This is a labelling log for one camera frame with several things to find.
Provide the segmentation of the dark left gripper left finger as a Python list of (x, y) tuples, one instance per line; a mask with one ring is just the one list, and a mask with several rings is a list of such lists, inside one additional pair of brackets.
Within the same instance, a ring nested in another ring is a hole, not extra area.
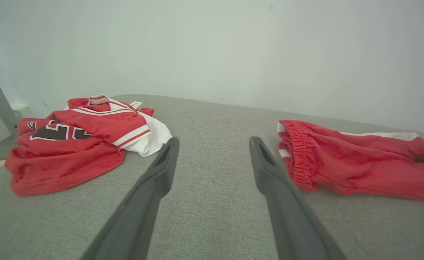
[(145, 260), (161, 199), (173, 183), (179, 139), (171, 138), (91, 242), (83, 260)]

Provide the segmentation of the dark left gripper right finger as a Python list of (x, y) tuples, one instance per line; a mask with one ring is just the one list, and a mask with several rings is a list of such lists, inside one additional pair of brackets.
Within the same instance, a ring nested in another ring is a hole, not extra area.
[(345, 260), (346, 255), (278, 165), (261, 138), (251, 137), (254, 179), (265, 196), (280, 260)]

